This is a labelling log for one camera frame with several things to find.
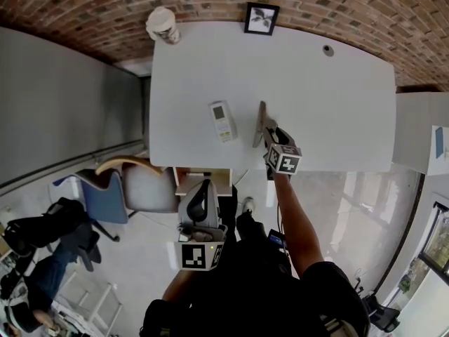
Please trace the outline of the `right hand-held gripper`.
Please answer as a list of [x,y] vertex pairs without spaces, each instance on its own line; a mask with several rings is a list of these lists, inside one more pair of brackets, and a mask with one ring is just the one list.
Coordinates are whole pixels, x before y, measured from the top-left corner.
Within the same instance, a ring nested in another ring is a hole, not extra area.
[[282,128],[264,128],[264,145],[268,150],[265,161],[275,173],[296,174],[302,153],[294,139]]

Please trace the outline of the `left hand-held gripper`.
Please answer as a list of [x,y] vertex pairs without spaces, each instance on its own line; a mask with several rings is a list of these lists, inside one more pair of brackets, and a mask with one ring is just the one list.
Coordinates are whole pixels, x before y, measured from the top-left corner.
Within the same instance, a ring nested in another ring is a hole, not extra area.
[[227,238],[227,227],[192,227],[218,225],[219,206],[215,184],[211,179],[193,186],[178,206],[180,234],[174,243],[180,270],[213,270],[217,267]]

